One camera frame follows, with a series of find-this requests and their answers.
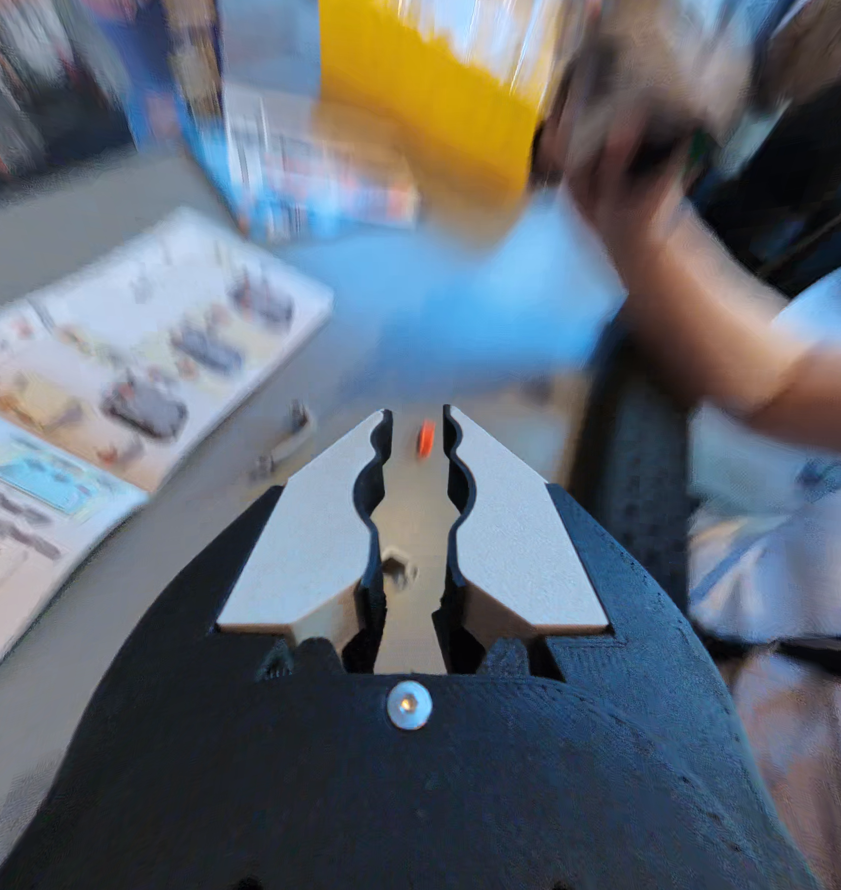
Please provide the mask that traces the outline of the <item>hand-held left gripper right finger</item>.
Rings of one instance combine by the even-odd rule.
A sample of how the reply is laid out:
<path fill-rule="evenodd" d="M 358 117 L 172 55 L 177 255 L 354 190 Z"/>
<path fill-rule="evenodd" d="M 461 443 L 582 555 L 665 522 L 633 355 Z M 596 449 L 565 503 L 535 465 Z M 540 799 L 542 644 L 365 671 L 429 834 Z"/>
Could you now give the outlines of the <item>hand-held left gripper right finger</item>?
<path fill-rule="evenodd" d="M 457 517 L 433 614 L 442 652 L 611 633 L 547 480 L 453 405 L 443 407 L 443 450 Z"/>

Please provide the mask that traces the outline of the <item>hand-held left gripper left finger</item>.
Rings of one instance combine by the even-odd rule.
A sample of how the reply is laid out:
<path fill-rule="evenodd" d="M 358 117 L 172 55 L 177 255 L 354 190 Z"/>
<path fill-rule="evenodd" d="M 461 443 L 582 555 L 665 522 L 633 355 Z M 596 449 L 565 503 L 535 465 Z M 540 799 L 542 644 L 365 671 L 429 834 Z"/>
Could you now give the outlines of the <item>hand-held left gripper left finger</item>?
<path fill-rule="evenodd" d="M 386 619 L 379 532 L 392 411 L 374 411 L 284 485 L 217 628 L 377 651 Z"/>

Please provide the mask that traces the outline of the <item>small grey building piece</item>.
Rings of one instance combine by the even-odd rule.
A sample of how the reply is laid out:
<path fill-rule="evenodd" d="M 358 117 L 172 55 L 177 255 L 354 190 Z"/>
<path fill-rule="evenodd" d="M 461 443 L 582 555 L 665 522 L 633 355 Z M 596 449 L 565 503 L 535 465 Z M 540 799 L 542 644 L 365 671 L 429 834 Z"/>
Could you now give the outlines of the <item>small grey building piece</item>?
<path fill-rule="evenodd" d="M 410 588 L 417 580 L 418 567 L 412 558 L 396 547 L 388 547 L 381 553 L 381 571 L 385 584 L 396 592 Z"/>

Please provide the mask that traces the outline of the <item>person's right forearm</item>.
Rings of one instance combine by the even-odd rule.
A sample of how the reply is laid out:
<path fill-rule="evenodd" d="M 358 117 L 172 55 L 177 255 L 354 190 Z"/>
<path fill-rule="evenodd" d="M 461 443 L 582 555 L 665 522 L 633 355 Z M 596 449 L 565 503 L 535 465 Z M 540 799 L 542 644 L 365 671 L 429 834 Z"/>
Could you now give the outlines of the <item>person's right forearm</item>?
<path fill-rule="evenodd" d="M 771 316 L 769 294 L 690 209 L 625 286 L 630 327 L 695 398 L 764 436 L 841 453 L 841 348 Z"/>

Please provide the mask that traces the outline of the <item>person's right hand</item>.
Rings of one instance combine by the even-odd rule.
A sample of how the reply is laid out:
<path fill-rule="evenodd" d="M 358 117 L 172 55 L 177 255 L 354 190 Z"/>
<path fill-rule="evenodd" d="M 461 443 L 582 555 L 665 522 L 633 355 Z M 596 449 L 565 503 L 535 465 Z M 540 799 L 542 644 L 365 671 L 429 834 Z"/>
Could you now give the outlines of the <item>person's right hand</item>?
<path fill-rule="evenodd" d="M 628 286 L 655 259 L 684 211 L 682 159 L 637 177 L 630 172 L 636 151 L 630 141 L 611 142 L 567 177 L 572 202 Z"/>

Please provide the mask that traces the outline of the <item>grey curved panel piece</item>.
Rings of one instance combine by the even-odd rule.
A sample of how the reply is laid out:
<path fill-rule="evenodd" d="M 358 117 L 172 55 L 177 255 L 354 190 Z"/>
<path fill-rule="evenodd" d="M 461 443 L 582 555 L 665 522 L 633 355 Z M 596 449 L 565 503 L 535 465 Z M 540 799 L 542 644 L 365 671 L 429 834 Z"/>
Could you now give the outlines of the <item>grey curved panel piece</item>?
<path fill-rule="evenodd" d="M 260 483 L 271 479 L 281 466 L 290 461 L 315 437 L 315 413 L 302 400 L 293 400 L 287 430 L 266 450 L 251 468 L 248 479 Z"/>

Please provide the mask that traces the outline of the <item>black perforated chair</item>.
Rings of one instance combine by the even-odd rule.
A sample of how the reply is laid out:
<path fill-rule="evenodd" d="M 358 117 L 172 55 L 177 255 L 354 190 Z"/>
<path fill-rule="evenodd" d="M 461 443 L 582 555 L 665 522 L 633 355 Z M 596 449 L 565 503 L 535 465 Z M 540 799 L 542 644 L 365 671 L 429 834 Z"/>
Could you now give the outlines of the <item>black perforated chair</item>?
<path fill-rule="evenodd" d="M 568 491 L 686 614 L 691 402 L 617 319 L 588 383 Z"/>

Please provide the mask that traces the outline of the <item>yellow plastic bin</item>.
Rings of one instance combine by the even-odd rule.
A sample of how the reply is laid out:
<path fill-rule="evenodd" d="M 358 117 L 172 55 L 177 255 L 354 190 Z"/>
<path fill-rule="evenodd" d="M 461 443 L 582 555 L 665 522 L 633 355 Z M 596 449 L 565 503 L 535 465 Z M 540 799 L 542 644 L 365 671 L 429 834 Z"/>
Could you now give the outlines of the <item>yellow plastic bin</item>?
<path fill-rule="evenodd" d="M 489 204 L 524 199 L 532 144 L 554 82 L 510 89 L 427 42 L 384 2 L 317 4 L 322 95 L 390 119 L 411 153 Z"/>

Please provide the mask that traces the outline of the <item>person's white shirt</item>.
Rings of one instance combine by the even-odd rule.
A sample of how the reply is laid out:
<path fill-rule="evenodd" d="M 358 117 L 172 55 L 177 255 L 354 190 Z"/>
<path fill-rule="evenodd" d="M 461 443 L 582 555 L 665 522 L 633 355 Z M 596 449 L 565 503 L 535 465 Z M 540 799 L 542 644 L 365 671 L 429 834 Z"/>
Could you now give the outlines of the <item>person's white shirt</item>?
<path fill-rule="evenodd" d="M 841 360 L 841 268 L 780 311 L 814 360 Z M 780 438 L 710 404 L 691 419 L 691 617 L 730 642 L 841 644 L 841 369 Z"/>

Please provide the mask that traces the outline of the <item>open instruction manual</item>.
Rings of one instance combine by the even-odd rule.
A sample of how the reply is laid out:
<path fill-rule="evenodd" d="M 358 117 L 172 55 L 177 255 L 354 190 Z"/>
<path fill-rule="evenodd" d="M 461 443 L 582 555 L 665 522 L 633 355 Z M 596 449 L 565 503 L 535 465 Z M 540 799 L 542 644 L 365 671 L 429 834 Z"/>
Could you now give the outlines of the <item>open instruction manual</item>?
<path fill-rule="evenodd" d="M 0 663 L 333 307 L 188 206 L 0 307 Z"/>

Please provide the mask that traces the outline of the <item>person's trousers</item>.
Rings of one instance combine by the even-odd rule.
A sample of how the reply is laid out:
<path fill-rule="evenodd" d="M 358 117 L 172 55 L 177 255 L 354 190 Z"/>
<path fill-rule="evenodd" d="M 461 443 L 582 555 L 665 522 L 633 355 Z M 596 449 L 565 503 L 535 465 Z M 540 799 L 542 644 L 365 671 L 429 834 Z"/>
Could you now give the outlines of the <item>person's trousers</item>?
<path fill-rule="evenodd" d="M 730 683 L 775 809 L 823 888 L 841 888 L 841 676 L 774 651 Z"/>

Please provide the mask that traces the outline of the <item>robot kit box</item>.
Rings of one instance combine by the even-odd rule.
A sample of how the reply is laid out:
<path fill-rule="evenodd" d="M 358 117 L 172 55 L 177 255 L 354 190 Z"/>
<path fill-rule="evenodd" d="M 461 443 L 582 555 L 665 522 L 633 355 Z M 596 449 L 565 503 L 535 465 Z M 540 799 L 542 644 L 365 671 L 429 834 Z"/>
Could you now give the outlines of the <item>robot kit box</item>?
<path fill-rule="evenodd" d="M 0 195 L 221 115 L 214 1 L 0 1 Z"/>

